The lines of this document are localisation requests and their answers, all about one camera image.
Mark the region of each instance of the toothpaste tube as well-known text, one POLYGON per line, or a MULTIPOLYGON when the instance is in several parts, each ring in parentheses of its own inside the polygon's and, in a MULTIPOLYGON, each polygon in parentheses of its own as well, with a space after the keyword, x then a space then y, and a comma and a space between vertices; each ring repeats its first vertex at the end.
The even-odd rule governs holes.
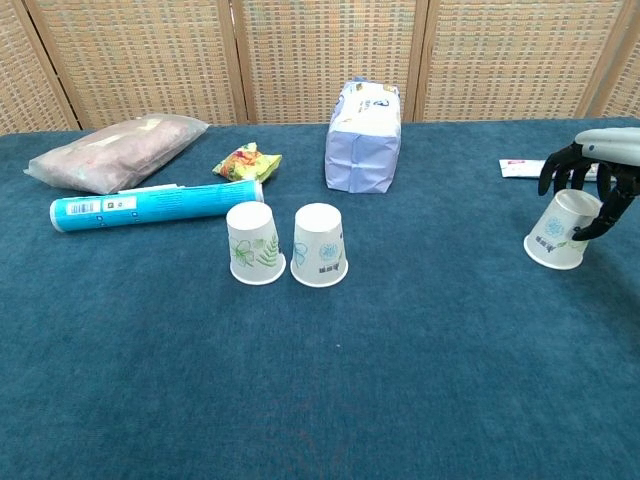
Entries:
MULTIPOLYGON (((544 160, 500 160, 500 170, 504 178, 521 177, 521 178, 540 178, 540 172, 544 165, 544 160)), ((589 182, 596 181, 598 172, 597 164, 591 165, 591 168, 585 175, 584 179, 589 182)))
POLYGON ((56 230, 71 232, 224 215, 234 205, 248 201, 264 202, 262 185, 255 180, 199 187, 162 185, 61 198, 51 203, 49 216, 56 230))

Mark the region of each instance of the yellow snack wrapper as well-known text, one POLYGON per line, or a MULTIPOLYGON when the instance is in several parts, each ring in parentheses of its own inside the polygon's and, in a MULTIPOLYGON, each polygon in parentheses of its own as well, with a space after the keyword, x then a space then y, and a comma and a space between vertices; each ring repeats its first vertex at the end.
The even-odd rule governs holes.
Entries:
POLYGON ((260 153, 255 142, 247 143, 213 167, 213 173, 222 175, 232 182, 257 180, 262 183, 278 168, 281 159, 282 155, 260 153))

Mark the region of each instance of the robot finger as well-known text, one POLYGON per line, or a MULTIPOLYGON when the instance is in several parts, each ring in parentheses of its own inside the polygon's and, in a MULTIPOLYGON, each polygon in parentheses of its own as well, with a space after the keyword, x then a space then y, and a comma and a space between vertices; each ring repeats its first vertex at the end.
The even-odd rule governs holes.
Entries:
POLYGON ((572 165, 562 165, 556 170, 556 177, 553 179, 553 193, 558 193, 560 190, 567 188, 572 168, 572 165))
POLYGON ((626 194, 616 186, 600 208, 598 217, 584 228, 573 234, 573 240, 584 241, 604 235, 620 219, 624 211, 631 205, 634 197, 626 194))
POLYGON ((553 174, 558 168, 561 168, 563 165, 571 163, 575 160, 576 156, 572 146, 565 147, 562 150, 558 150, 557 152, 549 155, 547 161, 544 162, 544 165, 542 166, 542 170, 540 171, 540 179, 538 180, 538 195, 544 195, 545 193, 547 193, 549 187, 551 186, 553 174))
POLYGON ((598 186, 598 197, 604 202, 611 193, 611 168, 609 168, 609 165, 606 163, 600 163, 598 165, 596 183, 598 186))
POLYGON ((582 190, 584 187, 584 177, 591 168, 591 161, 585 160, 579 162, 579 164, 573 167, 573 174, 571 175, 571 188, 576 190, 582 190))

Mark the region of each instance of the upside-down paper cup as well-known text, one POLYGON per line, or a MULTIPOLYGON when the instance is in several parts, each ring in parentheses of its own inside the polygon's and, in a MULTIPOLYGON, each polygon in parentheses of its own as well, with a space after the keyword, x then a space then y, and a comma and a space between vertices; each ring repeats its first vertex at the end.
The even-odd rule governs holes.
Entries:
POLYGON ((582 190, 560 190, 525 237, 525 251, 545 267, 576 268, 582 263, 589 242, 577 242, 571 237, 598 216, 601 206, 600 200, 582 190))
POLYGON ((277 280, 286 267, 273 213, 261 202, 243 202, 227 213, 231 274, 247 285, 277 280))
POLYGON ((348 270, 340 211, 326 203, 300 208, 293 234, 293 277, 309 287, 330 287, 348 270))

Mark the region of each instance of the plant illustration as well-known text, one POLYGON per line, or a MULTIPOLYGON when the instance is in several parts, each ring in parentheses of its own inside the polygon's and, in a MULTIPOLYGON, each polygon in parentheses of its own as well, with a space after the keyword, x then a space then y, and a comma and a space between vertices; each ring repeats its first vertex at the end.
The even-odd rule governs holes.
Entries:
POLYGON ((545 232, 553 238, 558 238, 564 234, 564 226, 557 217, 551 217, 545 225, 545 232))
POLYGON ((264 265, 265 267, 275 267, 276 262, 278 260, 278 236, 274 233, 271 237, 271 241, 266 242, 265 240, 261 241, 264 248, 262 252, 256 258, 256 261, 264 265))
POLYGON ((294 242, 293 244, 293 260, 296 262, 296 265, 300 267, 304 264, 304 261, 307 258, 307 251, 309 249, 302 242, 294 242))
POLYGON ((325 262, 330 262, 338 256, 338 245, 335 243, 325 243, 320 247, 320 258, 325 262))
POLYGON ((587 242, 576 242, 573 240, 569 240, 567 242, 560 242, 556 245, 557 248, 569 247, 574 250, 578 250, 579 252, 583 252, 587 248, 587 242))
POLYGON ((249 240, 236 240, 231 238, 231 255, 243 267, 253 267, 253 250, 249 240))

